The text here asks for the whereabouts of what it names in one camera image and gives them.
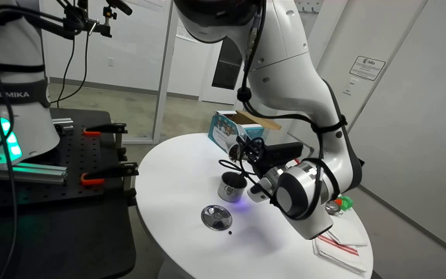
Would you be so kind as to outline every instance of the robotic arm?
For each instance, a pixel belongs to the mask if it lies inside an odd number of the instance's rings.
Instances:
[[[361,163],[351,150],[334,95],[313,67],[305,31],[293,0],[175,0],[187,31],[206,43],[229,37],[248,60],[238,99],[249,113],[251,90],[277,110],[291,110],[317,133],[319,158],[263,178],[271,201],[305,239],[331,228],[325,203],[361,183]]]

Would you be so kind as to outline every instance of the black table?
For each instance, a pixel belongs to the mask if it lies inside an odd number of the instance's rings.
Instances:
[[[52,116],[73,118],[76,133],[83,126],[110,122],[108,113],[104,112],[54,110]],[[99,141],[97,167],[118,163],[113,136],[102,135]],[[56,152],[60,152],[60,147],[54,150],[52,158],[59,158]],[[79,164],[68,167],[74,177],[83,169]],[[9,184],[0,184],[0,189],[9,192]],[[135,267],[128,198],[125,198],[121,180],[110,180],[99,194],[54,201],[43,200],[34,205],[25,205],[18,198],[18,205],[21,205],[18,208],[18,239],[8,277],[119,277]],[[0,208],[0,270],[4,265],[11,236],[11,208],[3,206]]]

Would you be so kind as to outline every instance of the floor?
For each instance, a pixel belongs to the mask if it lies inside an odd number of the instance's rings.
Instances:
[[[60,91],[60,84],[49,85],[51,99]],[[60,104],[63,108],[91,108],[107,110],[116,122],[127,122],[130,135],[148,136],[153,127],[156,95],[139,90],[105,88],[88,85],[71,99]],[[192,98],[169,96],[166,102],[166,116],[162,122],[162,139],[206,132],[210,116],[217,110],[232,108],[221,104],[198,102]],[[141,161],[153,146],[128,147],[128,160]],[[359,191],[351,191],[351,197],[358,201],[359,215],[368,215],[371,211]],[[130,222],[136,243],[136,265],[135,270],[124,276],[124,279],[155,279],[161,265],[161,251],[150,243],[148,236],[138,217],[135,208],[130,209]]]

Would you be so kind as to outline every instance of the white robot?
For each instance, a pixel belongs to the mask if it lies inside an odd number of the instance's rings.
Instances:
[[[251,113],[262,116],[249,104],[252,91],[271,108],[294,112],[288,116],[308,121],[319,135],[319,158],[306,160],[285,172],[269,169],[269,174],[262,177],[262,184],[272,203],[305,239],[314,239],[331,228],[325,205],[358,186],[362,172],[334,95],[313,67],[296,3],[293,0],[175,0],[175,5],[184,26],[195,39],[214,43],[227,37],[235,42],[246,60],[238,99]],[[3,42],[11,42],[12,51],[4,51]],[[0,98],[1,118],[8,118],[4,101],[12,102],[14,138],[21,147],[17,163],[43,153],[59,143],[51,126],[45,76],[40,68],[43,65],[40,36],[26,20],[18,19],[0,28],[0,64],[34,70],[34,73],[1,71],[1,84],[21,84],[21,87],[42,84],[42,87],[23,87],[25,90],[20,91],[12,90],[6,98]]]

